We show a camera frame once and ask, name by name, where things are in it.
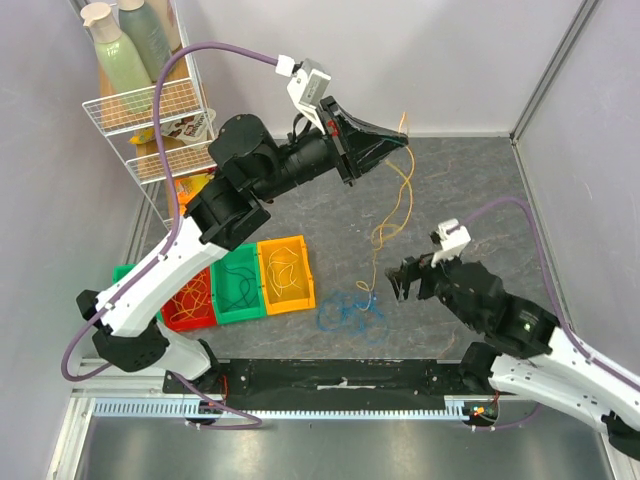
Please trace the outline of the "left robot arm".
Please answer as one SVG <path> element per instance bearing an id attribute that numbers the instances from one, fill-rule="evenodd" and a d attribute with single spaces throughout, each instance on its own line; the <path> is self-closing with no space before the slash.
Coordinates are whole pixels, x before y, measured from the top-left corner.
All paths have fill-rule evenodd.
<path id="1" fill-rule="evenodd" d="M 198 393 L 216 388 L 220 371 L 210 347 L 160 325 L 160 308 L 264 225 L 265 203 L 331 170 L 351 185 L 409 143 L 401 132 L 355 118 L 333 97 L 321 100 L 319 116 L 319 126 L 283 144 L 253 114 L 224 123 L 208 148 L 214 177 L 189 201 L 178 231 L 120 282 L 78 296 L 83 317 L 99 317 L 92 341 L 101 359 L 124 372 L 171 371 Z"/>

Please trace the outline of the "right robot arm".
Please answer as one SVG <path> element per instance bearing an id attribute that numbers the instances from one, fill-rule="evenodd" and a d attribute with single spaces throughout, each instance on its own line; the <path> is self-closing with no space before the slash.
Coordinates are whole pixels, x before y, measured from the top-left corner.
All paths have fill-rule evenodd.
<path id="1" fill-rule="evenodd" d="M 462 259 L 471 241 L 469 226 L 506 204 L 519 207 L 531 229 L 550 310 L 507 292 L 482 263 Z M 524 396 L 606 434 L 612 447 L 637 459 L 639 377 L 591 348 L 567 323 L 528 203 L 499 197 L 462 221 L 439 223 L 431 239 L 434 252 L 403 260 L 387 277 L 399 297 L 406 297 L 410 285 L 419 282 L 420 299 L 438 299 L 482 335 L 459 365 L 460 386 L 473 394 L 490 390 Z"/>

